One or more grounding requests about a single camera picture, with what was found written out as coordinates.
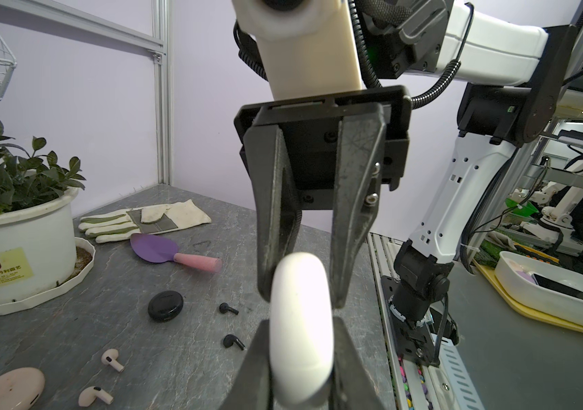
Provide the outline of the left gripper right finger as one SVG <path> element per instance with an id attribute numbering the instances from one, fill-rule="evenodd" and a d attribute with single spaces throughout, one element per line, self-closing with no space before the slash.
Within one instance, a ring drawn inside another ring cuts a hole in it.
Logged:
<path id="1" fill-rule="evenodd" d="M 344 321 L 334 317 L 334 370 L 329 409 L 383 409 Z"/>

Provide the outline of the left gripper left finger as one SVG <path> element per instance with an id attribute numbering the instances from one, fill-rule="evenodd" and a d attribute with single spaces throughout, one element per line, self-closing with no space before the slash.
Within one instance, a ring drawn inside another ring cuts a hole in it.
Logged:
<path id="1" fill-rule="evenodd" d="M 220 406 L 226 410 L 266 410 L 274 408 L 274 392 L 269 362 L 269 320 L 260 322 L 233 386 Z"/>

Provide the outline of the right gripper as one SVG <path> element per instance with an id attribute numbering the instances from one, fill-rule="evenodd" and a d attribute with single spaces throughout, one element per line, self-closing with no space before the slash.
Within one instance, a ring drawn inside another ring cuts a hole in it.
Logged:
<path id="1" fill-rule="evenodd" d="M 395 191 L 404 176 L 408 98 L 396 85 L 240 108 L 233 124 L 256 204 L 257 288 L 265 301 L 277 266 L 294 249 L 300 200 L 308 210 L 330 209 L 333 201 L 331 302 L 345 306 L 356 255 L 378 213 L 379 201 L 369 205 L 367 197 L 379 191 L 381 177 Z"/>

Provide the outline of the white earbud charging case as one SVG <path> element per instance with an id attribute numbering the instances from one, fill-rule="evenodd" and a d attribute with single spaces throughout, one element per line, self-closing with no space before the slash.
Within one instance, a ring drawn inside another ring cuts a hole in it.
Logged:
<path id="1" fill-rule="evenodd" d="M 289 254 L 274 271 L 269 363 L 274 395 L 287 408 L 309 406 L 333 372 L 333 310 L 327 273 L 311 253 Z"/>

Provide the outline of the pink earbud charging case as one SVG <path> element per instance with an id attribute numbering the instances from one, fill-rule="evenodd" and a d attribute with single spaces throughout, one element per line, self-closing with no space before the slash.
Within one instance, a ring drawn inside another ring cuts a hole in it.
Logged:
<path id="1" fill-rule="evenodd" d="M 45 375 L 34 367 L 22 367 L 0 375 L 0 410 L 30 409 L 45 389 Z"/>

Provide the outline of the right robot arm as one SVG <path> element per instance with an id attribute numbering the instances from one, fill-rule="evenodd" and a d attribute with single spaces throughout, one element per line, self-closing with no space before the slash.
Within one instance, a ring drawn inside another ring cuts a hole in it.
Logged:
<path id="1" fill-rule="evenodd" d="M 257 210 L 257 288 L 293 251 L 303 211 L 333 213 L 332 305 L 345 304 L 355 254 L 382 186 L 404 172 L 410 114 L 458 78 L 467 88 L 448 173 L 394 262 L 396 349 L 437 366 L 423 319 L 446 302 L 462 236 L 513 154 L 555 112 L 577 30 L 517 26 L 464 1 L 236 1 L 240 57 L 267 80 L 269 104 L 235 126 Z"/>

